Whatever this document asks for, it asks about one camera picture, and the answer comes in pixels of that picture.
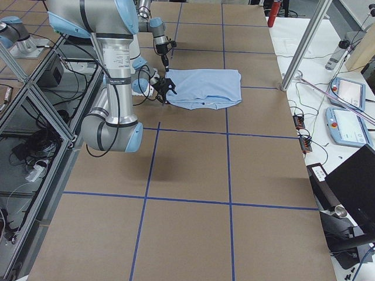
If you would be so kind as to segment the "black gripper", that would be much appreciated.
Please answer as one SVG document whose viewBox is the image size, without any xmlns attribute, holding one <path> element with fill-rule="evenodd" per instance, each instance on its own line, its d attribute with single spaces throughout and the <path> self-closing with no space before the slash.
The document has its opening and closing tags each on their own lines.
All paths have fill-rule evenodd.
<svg viewBox="0 0 375 281">
<path fill-rule="evenodd" d="M 156 53 L 161 56 L 162 64 L 165 68 L 165 71 L 169 71 L 169 59 L 167 54 L 170 51 L 169 43 L 157 44 L 156 46 Z"/>
<path fill-rule="evenodd" d="M 171 79 L 163 77 L 162 86 L 160 87 L 159 90 L 156 90 L 157 92 L 156 98 L 161 99 L 161 103 L 163 104 L 170 104 L 170 102 L 166 98 L 166 94 L 168 91 L 172 91 L 174 94 L 177 94 L 177 92 L 175 91 L 175 85 L 171 83 Z"/>
</svg>

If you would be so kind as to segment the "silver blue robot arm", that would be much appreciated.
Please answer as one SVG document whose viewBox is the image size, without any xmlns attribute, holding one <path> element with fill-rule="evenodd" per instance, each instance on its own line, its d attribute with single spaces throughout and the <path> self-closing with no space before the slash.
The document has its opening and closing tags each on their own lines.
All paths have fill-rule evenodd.
<svg viewBox="0 0 375 281">
<path fill-rule="evenodd" d="M 105 89 L 81 123 L 87 146 L 100 151 L 136 152 L 142 141 L 143 124 L 134 113 L 132 95 L 166 103 L 174 92 L 170 78 L 161 77 L 141 57 L 137 34 L 150 32 L 156 53 L 169 68 L 167 53 L 176 46 L 165 35 L 161 18 L 151 17 L 150 1 L 49 1 L 49 22 L 59 33 L 90 39 L 103 68 Z"/>
<path fill-rule="evenodd" d="M 169 71 L 168 53 L 173 49 L 173 40 L 169 40 L 165 34 L 165 23 L 161 18 L 151 16 L 151 3 L 149 0 L 136 1 L 136 11 L 140 32 L 152 33 L 156 53 L 161 57 L 165 71 Z"/>
</svg>

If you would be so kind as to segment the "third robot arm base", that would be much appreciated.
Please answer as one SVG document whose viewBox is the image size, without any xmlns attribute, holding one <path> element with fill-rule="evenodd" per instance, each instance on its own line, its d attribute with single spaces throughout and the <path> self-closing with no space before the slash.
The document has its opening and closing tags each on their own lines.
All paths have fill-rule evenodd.
<svg viewBox="0 0 375 281">
<path fill-rule="evenodd" d="M 42 52 L 17 16 L 1 18 L 1 43 L 17 59 L 36 59 Z"/>
</svg>

